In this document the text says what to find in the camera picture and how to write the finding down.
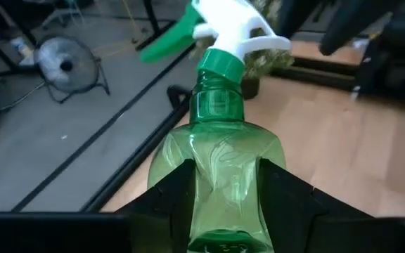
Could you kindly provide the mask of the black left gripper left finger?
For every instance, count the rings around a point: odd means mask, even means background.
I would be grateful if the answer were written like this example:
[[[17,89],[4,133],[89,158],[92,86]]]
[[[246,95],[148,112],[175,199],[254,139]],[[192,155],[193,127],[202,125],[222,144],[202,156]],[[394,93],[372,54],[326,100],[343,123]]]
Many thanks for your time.
[[[116,211],[128,216],[130,252],[187,253],[195,173],[195,161],[184,160],[152,188]]]

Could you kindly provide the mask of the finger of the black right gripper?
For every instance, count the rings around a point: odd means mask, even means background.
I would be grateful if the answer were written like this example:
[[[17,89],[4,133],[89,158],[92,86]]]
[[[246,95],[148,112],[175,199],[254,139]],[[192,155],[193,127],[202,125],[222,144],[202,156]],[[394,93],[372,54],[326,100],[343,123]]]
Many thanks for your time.
[[[318,6],[319,0],[281,0],[276,34],[291,38]]]
[[[335,12],[324,34],[319,51],[329,56],[360,34],[370,24],[394,11],[403,0],[350,0],[344,1]]]

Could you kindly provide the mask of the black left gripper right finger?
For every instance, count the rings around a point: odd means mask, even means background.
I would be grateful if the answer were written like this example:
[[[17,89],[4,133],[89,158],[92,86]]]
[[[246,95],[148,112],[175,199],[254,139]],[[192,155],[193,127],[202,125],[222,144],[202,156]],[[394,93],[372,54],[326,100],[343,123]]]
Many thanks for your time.
[[[258,197],[275,252],[307,251],[315,219],[362,219],[370,215],[261,158]]]

